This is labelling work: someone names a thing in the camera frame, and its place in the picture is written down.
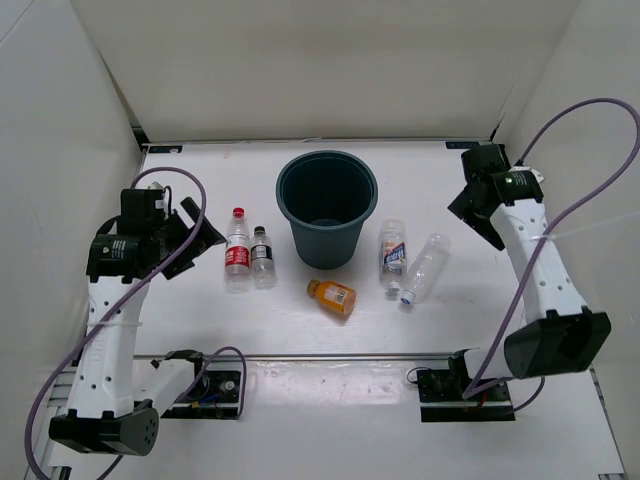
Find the red label water bottle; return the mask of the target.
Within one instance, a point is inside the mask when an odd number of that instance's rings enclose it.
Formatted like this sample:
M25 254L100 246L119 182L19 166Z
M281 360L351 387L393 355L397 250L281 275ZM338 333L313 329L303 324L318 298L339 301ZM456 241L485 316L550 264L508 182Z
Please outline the red label water bottle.
M224 274L229 293L248 290L250 277L249 228L245 211L235 207L226 233Z

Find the clear unlabeled plastic bottle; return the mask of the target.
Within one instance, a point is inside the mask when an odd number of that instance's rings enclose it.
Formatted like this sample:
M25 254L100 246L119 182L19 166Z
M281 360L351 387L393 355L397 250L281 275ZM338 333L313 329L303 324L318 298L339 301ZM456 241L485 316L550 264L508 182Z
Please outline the clear unlabeled plastic bottle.
M451 242L446 235L433 233L412 263L400 296L411 306L424 301L433 289L449 257Z

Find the blue label clear bottle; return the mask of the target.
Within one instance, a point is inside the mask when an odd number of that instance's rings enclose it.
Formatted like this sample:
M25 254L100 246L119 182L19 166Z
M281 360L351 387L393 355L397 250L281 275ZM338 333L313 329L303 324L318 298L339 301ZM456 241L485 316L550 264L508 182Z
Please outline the blue label clear bottle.
M394 298L400 292L407 273L405 224L401 220L382 222L379 233L379 278L385 295Z

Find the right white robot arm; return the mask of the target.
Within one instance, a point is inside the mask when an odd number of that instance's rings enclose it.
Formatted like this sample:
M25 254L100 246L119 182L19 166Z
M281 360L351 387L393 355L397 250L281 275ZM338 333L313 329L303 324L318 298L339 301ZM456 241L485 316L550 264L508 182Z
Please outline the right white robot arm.
M450 211L499 251L518 280L507 313L524 307L525 324L509 332L505 319L486 349L457 353L449 387L470 400L501 381L585 371L611 332L604 312L579 294L548 232L538 176L511 166L501 145L477 145L461 155L466 185Z

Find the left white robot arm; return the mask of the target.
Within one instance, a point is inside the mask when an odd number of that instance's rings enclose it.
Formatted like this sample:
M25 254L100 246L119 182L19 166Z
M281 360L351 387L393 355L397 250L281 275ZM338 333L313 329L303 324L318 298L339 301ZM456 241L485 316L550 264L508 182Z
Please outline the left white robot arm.
M179 400L206 395L210 377L204 356L173 351L152 363L146 382L133 382L140 314L150 273L172 279L224 237L190 197L180 205L193 220L187 226L161 186L125 189L121 213L103 225L90 246L87 264L90 313L87 334L66 413L49 423L49 437L83 454L146 456L158 436L160 417Z

